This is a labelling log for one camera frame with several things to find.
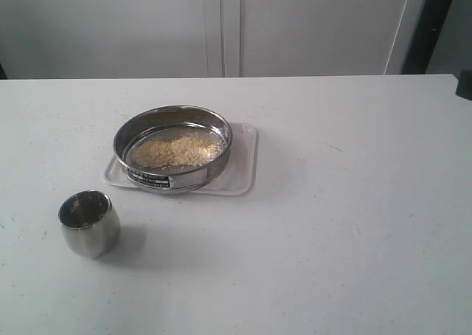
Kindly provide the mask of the yellow and white grain mix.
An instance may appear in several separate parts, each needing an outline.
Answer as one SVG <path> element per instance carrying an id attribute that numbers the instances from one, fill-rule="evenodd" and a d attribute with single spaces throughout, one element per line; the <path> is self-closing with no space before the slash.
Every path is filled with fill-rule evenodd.
<path id="1" fill-rule="evenodd" d="M 130 164 L 143 168 L 168 168 L 189 166 L 192 168 L 208 164 L 223 151 L 221 142 L 194 136 L 178 139 L 146 139 L 134 145 L 128 154 Z"/>

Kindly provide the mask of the stainless steel cup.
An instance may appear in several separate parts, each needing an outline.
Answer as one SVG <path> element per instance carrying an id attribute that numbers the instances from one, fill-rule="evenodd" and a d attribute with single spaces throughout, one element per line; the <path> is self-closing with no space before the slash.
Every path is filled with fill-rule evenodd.
<path id="1" fill-rule="evenodd" d="M 110 198 L 98 190 L 75 193 L 58 211 L 65 242 L 77 255 L 98 258 L 110 251 L 121 232 Z"/>

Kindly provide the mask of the round stainless steel sieve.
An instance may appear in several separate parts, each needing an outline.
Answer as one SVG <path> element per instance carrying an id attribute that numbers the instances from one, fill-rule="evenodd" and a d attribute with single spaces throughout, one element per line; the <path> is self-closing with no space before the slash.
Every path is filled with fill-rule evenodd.
<path id="1" fill-rule="evenodd" d="M 175 127 L 208 128 L 222 136 L 224 149 L 208 164 L 200 167 L 175 166 L 148 168 L 130 164 L 128 154 L 134 145 Z M 193 191 L 219 176 L 229 161 L 233 133 L 228 121 L 220 114 L 197 106 L 164 106 L 136 115 L 124 123 L 114 136 L 114 156 L 125 169 L 126 176 L 141 190 L 158 194 Z"/>

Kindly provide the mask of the white rectangular plastic tray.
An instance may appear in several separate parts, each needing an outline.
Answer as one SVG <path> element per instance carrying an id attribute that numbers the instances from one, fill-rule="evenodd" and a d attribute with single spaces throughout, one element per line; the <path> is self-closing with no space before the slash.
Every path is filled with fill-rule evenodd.
<path id="1" fill-rule="evenodd" d="M 194 193 L 210 195 L 238 196 L 249 190 L 254 177 L 254 166 L 257 157 L 258 133 L 256 128 L 247 123 L 232 122 L 233 133 L 229 161 L 223 172 L 209 181 L 208 184 L 197 187 Z M 212 139 L 216 142 L 222 136 L 208 128 L 175 127 L 157 132 L 154 136 L 162 139 L 178 139 L 182 136 L 194 135 L 202 139 Z M 137 186 L 126 176 L 125 169 L 117 158 L 112 158 L 104 172 L 104 182 L 111 186 L 136 189 Z"/>

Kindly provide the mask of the dark right robot part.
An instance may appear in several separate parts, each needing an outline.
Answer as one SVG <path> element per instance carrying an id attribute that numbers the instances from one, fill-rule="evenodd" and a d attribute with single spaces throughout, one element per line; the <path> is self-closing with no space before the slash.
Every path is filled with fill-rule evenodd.
<path id="1" fill-rule="evenodd" d="M 458 97 L 461 97 L 468 101 L 472 101 L 472 71 L 471 70 L 463 70 L 460 72 L 455 94 Z"/>

